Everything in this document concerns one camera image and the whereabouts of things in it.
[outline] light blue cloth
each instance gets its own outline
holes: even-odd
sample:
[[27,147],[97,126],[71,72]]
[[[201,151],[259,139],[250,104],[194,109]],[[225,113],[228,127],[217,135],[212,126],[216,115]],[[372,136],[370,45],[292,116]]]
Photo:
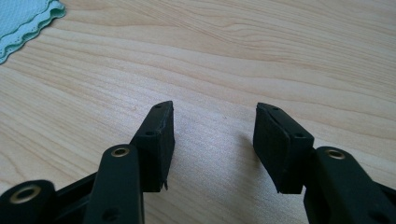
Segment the light blue cloth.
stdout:
[[64,14],[58,0],[0,0],[0,63]]

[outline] wooden table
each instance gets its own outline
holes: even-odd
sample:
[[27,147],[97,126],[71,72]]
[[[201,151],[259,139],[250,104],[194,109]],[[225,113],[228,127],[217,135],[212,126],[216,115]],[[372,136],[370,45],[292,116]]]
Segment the wooden table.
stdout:
[[277,105],[396,188],[396,2],[64,0],[67,14],[0,66],[0,192],[60,189],[173,100],[169,190],[147,223],[306,223],[252,147]]

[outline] screw hole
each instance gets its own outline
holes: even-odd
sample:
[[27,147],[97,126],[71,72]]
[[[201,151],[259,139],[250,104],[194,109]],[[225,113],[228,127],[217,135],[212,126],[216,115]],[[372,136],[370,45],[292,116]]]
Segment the screw hole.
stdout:
[[333,149],[327,149],[326,150],[327,155],[329,155],[331,158],[333,159],[337,159],[337,160],[343,160],[346,158],[346,156],[344,155],[344,153],[339,152],[337,150],[333,150]]
[[385,214],[378,211],[369,211],[369,217],[378,223],[390,223],[390,220]]
[[116,207],[108,208],[102,215],[102,220],[113,222],[120,217],[120,210]]
[[27,186],[12,194],[9,201],[11,203],[27,203],[35,198],[35,196],[37,196],[40,191],[41,188],[37,185]]
[[111,152],[113,157],[123,157],[129,153],[129,148],[121,147],[116,148]]
[[304,137],[304,135],[302,133],[295,133],[294,136],[300,137],[300,138]]

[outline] teal microfiber cloth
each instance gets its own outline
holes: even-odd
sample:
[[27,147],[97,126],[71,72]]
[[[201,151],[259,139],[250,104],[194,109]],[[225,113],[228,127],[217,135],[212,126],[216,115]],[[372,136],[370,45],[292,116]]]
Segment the teal microfiber cloth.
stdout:
[[0,0],[0,64],[64,14],[57,0]]

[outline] black mechanical linkage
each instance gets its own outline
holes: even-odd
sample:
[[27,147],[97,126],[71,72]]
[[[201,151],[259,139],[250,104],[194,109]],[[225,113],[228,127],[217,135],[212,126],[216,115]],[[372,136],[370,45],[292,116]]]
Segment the black mechanical linkage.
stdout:
[[160,192],[175,148],[173,103],[151,108],[130,145],[103,154],[98,173],[55,191],[27,181],[0,197],[0,223],[144,223],[143,192]]
[[310,223],[396,223],[394,189],[376,184],[347,152],[314,137],[278,107],[258,103],[253,146],[281,193],[301,193]]

